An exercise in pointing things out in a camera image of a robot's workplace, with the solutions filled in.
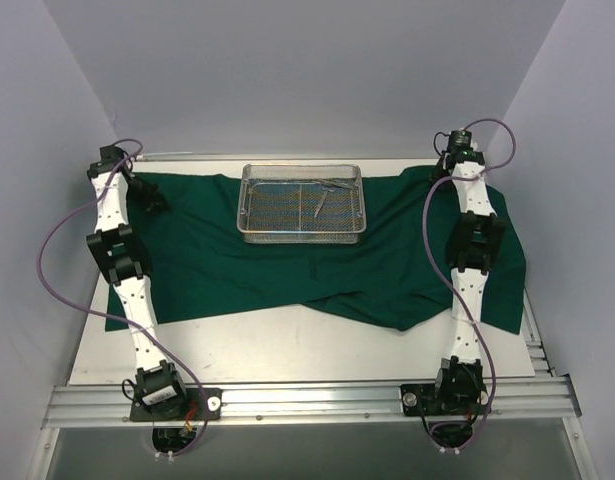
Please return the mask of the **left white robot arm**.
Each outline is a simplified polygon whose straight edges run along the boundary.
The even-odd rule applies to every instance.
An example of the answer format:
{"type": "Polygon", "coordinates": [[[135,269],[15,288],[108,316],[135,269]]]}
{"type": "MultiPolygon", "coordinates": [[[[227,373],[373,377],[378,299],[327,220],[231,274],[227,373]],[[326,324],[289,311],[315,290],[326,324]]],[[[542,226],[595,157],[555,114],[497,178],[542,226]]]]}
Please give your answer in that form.
{"type": "Polygon", "coordinates": [[[133,401],[166,419],[177,419],[187,411],[189,395],[176,367],[156,345],[153,265],[127,213],[128,200],[148,213],[166,211],[168,203],[156,185],[131,172],[129,156],[118,145],[100,148],[100,159],[90,165],[87,177],[95,190],[97,214],[86,243],[129,321],[136,360],[135,380],[130,383],[133,401]]]}

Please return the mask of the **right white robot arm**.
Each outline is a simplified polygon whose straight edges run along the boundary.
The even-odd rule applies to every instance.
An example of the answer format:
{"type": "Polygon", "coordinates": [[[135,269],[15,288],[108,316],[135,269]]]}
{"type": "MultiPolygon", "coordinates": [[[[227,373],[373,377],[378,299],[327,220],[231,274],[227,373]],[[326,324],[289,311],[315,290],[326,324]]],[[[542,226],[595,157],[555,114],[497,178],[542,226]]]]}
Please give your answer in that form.
{"type": "Polygon", "coordinates": [[[454,288],[453,334],[430,391],[434,406],[451,413],[465,402],[477,403],[486,395],[481,342],[475,327],[480,322],[485,286],[498,257],[506,222],[489,199],[484,156],[472,145],[472,134],[453,130],[446,137],[447,146],[434,167],[432,180],[450,180],[460,210],[445,254],[454,288]]]}

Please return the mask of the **green surgical cloth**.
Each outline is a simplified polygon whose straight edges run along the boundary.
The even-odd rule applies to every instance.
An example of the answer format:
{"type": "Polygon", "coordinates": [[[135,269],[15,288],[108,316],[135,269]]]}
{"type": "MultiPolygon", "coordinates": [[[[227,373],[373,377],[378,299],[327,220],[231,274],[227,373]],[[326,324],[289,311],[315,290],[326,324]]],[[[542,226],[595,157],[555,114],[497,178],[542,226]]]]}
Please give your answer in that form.
{"type": "Polygon", "coordinates": [[[353,245],[248,244],[236,226],[237,179],[148,174],[169,209],[127,209],[153,261],[158,322],[300,304],[406,331],[449,309],[442,277],[458,199],[450,187],[433,189],[429,174],[410,167],[365,179],[368,226],[353,245]]]}

